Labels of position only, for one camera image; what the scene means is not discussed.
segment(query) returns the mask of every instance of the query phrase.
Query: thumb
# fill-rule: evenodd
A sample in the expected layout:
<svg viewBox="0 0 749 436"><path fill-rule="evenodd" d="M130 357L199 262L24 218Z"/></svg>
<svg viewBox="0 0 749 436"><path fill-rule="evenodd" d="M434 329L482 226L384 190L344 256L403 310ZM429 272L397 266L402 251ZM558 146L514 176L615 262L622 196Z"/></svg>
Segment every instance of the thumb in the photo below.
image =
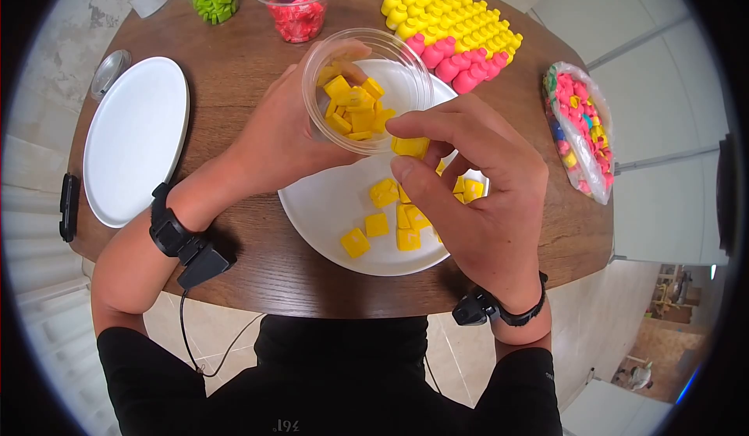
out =
<svg viewBox="0 0 749 436"><path fill-rule="evenodd" d="M440 176L422 160L397 156L390 161L392 175L401 183L411 202L434 225L444 239L460 237L471 209L453 196Z"/></svg>

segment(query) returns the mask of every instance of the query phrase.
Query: plastic bag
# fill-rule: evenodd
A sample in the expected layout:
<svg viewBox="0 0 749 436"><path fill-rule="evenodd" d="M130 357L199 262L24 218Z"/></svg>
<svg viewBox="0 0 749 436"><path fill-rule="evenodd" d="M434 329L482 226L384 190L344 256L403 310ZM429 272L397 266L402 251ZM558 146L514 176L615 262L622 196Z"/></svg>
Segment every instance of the plastic bag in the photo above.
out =
<svg viewBox="0 0 749 436"><path fill-rule="evenodd" d="M574 107L570 103L565 103L560 99L565 97L565 92L559 85L561 74L569 74L573 79L585 83L586 91L594 103L598 120L603 127L604 137L595 137L595 139L591 137L590 132L593 131L594 126L587 119L583 119L585 116L581 120L567 117L571 115L571 112L576 113L577 109L572 109ZM568 83L568 80L565 79L566 77L563 77L563 81ZM543 84L546 97L546 117L551 128L551 134L557 144L557 152L567 170L570 184L586 196L592 197L596 202L606 205L613 186L614 166L613 122L606 99L601 94L598 85L593 82L588 74L579 67L566 62L555 62L549 67L548 72L544 75ZM586 103L582 101L577 105L582 107ZM562 110L561 106L567 106L568 108ZM573 124L573 120L577 121L578 125ZM585 124L579 124L581 122L587 123L588 129L584 129L583 125Z"/></svg>

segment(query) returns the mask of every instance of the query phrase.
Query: white plate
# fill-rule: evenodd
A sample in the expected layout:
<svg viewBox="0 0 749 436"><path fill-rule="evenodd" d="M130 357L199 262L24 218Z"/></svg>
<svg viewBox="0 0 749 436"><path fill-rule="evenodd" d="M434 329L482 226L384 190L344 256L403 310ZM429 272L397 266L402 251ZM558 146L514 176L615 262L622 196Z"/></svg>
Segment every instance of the white plate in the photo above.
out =
<svg viewBox="0 0 749 436"><path fill-rule="evenodd" d="M83 185L101 223L121 228L172 177L190 114L190 90L166 57L138 62L109 89L83 151Z"/></svg>
<svg viewBox="0 0 749 436"><path fill-rule="evenodd" d="M364 72L380 81L366 64L360 65ZM434 105L457 96L453 89L435 76L432 76L431 80L435 87ZM457 151L445 158L445 163L449 163L455 154ZM341 237L357 226L365 231L365 216L380 212L372 205L369 188L385 178L392 178L392 157L392 153L382 154L365 158L349 167L327 169L300 179L279 191L279 198L288 219L314 250L351 271L377 276L420 272L447 258L449 253L437 241L431 226L421 230L421 249L398 250L396 206L400 202L390 204L381 210L387 214L389 234L370 237L369 251L356 259L351 259L341 245ZM484 195L488 193L488 180L481 172L470 169L466 173L466 179L481 181L484 183Z"/></svg>

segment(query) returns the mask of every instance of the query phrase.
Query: person's left hand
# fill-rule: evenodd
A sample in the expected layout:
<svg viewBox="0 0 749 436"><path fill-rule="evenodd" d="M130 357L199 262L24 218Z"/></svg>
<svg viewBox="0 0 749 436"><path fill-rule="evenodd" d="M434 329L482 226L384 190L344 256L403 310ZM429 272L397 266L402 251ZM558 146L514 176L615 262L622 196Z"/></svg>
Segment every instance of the person's left hand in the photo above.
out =
<svg viewBox="0 0 749 436"><path fill-rule="evenodd" d="M239 137L221 156L237 172L240 199L285 188L305 176L364 158L333 142L312 138L302 74L317 46L313 44L298 65L288 66L268 87Z"/></svg>

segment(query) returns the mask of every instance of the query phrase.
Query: stacked yellow candy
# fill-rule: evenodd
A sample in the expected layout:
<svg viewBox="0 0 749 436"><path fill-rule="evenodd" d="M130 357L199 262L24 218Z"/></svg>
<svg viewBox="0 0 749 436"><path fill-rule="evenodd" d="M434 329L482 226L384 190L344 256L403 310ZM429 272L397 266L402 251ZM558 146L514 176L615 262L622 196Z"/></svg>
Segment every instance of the stacked yellow candy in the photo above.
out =
<svg viewBox="0 0 749 436"><path fill-rule="evenodd" d="M452 36L456 54L484 48L490 59L504 51L508 65L523 41L520 33L509 29L509 21L500 21L498 9L487 9L484 0L384 0L380 12L387 17L385 25L403 41L421 33L428 46Z"/></svg>

